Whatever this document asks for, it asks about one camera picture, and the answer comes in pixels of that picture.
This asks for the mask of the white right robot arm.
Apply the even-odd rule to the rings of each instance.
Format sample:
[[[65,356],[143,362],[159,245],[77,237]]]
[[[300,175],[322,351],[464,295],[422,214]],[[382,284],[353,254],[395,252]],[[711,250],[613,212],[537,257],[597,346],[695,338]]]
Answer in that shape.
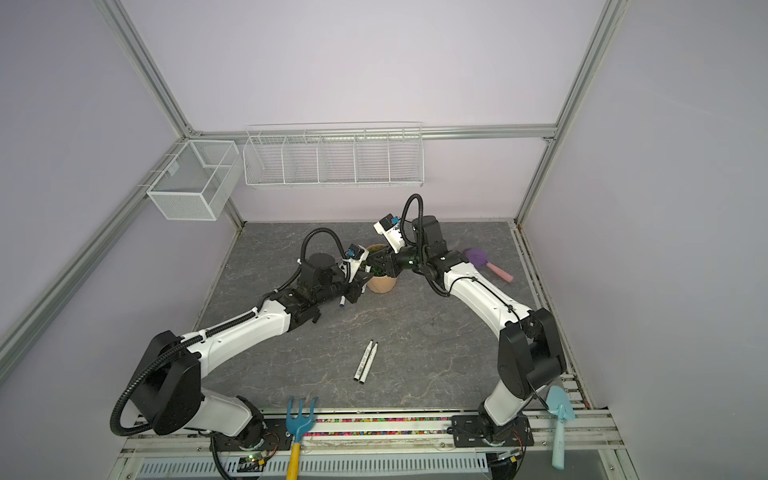
[[[566,372],[557,322],[549,310],[534,310],[514,300],[465,254],[449,249],[439,221],[423,213],[421,195],[406,200],[404,213],[412,203],[418,208],[414,219],[388,214],[374,224],[387,245],[369,259],[391,276],[404,270],[422,276],[433,292],[460,300],[494,333],[499,380],[479,415],[490,429],[499,430],[515,420],[542,387]]]

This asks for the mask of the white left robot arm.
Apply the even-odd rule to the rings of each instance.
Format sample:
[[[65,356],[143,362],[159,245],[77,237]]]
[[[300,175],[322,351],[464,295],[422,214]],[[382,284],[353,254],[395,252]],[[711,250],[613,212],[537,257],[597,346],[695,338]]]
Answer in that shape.
[[[261,411],[242,396],[202,386],[203,379],[229,359],[307,322],[317,322],[321,304],[355,302],[370,278],[360,245],[340,247],[339,258],[302,253],[291,277],[263,294],[245,313],[185,335],[166,330],[154,336],[109,418],[113,434],[128,437],[180,430],[219,434],[243,449],[259,446],[266,434]]]

